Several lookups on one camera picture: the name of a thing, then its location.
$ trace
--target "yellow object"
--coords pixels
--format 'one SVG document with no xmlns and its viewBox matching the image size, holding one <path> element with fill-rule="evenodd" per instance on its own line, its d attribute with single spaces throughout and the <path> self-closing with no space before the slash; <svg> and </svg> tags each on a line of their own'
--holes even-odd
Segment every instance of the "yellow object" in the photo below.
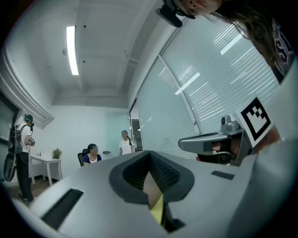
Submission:
<svg viewBox="0 0 298 238">
<path fill-rule="evenodd" d="M 152 216 L 160 224 L 163 218 L 163 195 L 159 198 L 155 206 L 150 210 Z"/>
</svg>

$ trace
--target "person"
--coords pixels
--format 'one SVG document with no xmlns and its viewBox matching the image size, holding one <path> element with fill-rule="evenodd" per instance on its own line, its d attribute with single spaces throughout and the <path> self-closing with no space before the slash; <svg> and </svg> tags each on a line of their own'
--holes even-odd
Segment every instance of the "person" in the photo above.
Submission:
<svg viewBox="0 0 298 238">
<path fill-rule="evenodd" d="M 282 82 L 295 58 L 297 48 L 296 22 L 286 3 L 274 4 L 268 0 L 173 0 L 185 14 L 208 16 L 211 14 L 233 24 L 243 31 L 272 68 L 279 83 Z"/>
<path fill-rule="evenodd" d="M 31 115 L 25 114 L 24 122 L 19 124 L 20 129 L 20 145 L 22 147 L 22 152 L 16 154 L 17 160 L 17 177 L 22 195 L 20 197 L 28 202 L 33 201 L 33 195 L 31 193 L 31 181 L 29 178 L 29 151 L 30 146 L 34 146 L 34 142 L 30 141 L 32 132 L 31 126 L 33 123 L 33 117 Z"/>
<path fill-rule="evenodd" d="M 88 154 L 84 156 L 84 165 L 89 165 L 101 161 L 101 156 L 97 154 L 98 147 L 96 144 L 88 145 Z"/>
<path fill-rule="evenodd" d="M 135 152 L 135 144 L 134 142 L 129 138 L 129 134 L 127 131 L 122 131 L 121 132 L 123 140 L 120 141 L 119 147 L 120 147 L 120 152 L 119 155 L 124 155 L 124 154 L 130 154 Z"/>
</svg>

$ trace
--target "woman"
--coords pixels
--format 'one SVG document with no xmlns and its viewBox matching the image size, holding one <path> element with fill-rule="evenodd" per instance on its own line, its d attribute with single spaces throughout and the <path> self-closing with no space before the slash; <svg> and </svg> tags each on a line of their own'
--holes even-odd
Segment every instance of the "woman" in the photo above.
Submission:
<svg viewBox="0 0 298 238">
<path fill-rule="evenodd" d="M 233 24 L 239 32 L 245 32 L 256 49 L 265 58 L 273 73 L 282 82 L 295 57 L 297 50 L 295 8 L 283 1 L 276 4 L 269 0 L 173 0 L 185 14 L 199 16 L 212 14 Z M 274 127 L 256 146 L 258 153 L 265 146 L 280 140 Z M 238 154 L 240 142 L 231 141 L 231 151 Z M 221 144 L 214 143 L 213 150 L 220 151 Z"/>
<path fill-rule="evenodd" d="M 88 154 L 84 157 L 84 165 L 89 165 L 100 161 L 102 158 L 98 152 L 98 147 L 95 144 L 88 145 Z"/>
<path fill-rule="evenodd" d="M 119 147 L 120 147 L 120 153 L 119 155 L 124 154 L 130 154 L 135 152 L 135 144 L 134 142 L 129 138 L 129 134 L 127 131 L 121 132 L 123 140 L 120 141 Z"/>
</svg>

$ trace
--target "window blinds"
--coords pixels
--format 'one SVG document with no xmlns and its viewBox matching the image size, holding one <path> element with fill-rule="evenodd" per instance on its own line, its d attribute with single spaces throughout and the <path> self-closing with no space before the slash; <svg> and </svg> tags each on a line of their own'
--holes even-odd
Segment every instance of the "window blinds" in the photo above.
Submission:
<svg viewBox="0 0 298 238">
<path fill-rule="evenodd" d="M 220 118 L 255 93 L 265 102 L 279 85 L 253 44 L 234 26 L 214 18 L 189 20 L 162 58 L 183 89 L 201 133 L 219 130 Z"/>
<path fill-rule="evenodd" d="M 156 59 L 137 95 L 144 149 L 195 159 L 196 154 L 178 146 L 179 139 L 195 136 L 196 132 L 185 103 L 176 92 L 174 79 Z"/>
</svg>

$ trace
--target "table leg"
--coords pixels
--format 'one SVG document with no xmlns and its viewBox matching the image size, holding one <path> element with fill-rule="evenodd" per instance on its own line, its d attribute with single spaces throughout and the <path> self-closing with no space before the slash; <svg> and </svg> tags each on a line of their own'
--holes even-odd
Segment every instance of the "table leg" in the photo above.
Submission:
<svg viewBox="0 0 298 238">
<path fill-rule="evenodd" d="M 33 185 L 35 185 L 35 179 L 34 179 L 34 173 L 33 173 L 33 165 L 32 165 L 32 157 L 29 156 L 29 166 L 30 166 L 30 170 L 31 170 L 31 179 L 32 179 L 32 183 Z"/>
<path fill-rule="evenodd" d="M 50 164 L 49 163 L 47 163 L 47 176 L 48 176 L 48 180 L 50 182 L 50 186 L 52 186 L 53 182 L 52 182 L 51 170 L 50 170 Z"/>
<path fill-rule="evenodd" d="M 42 162 L 41 163 L 41 168 L 42 168 L 42 177 L 43 177 L 43 180 L 46 180 L 46 176 L 45 176 L 45 163 L 44 162 Z"/>
<path fill-rule="evenodd" d="M 58 162 L 58 173 L 59 173 L 59 180 L 62 179 L 62 173 L 61 173 L 61 161 Z"/>
</svg>

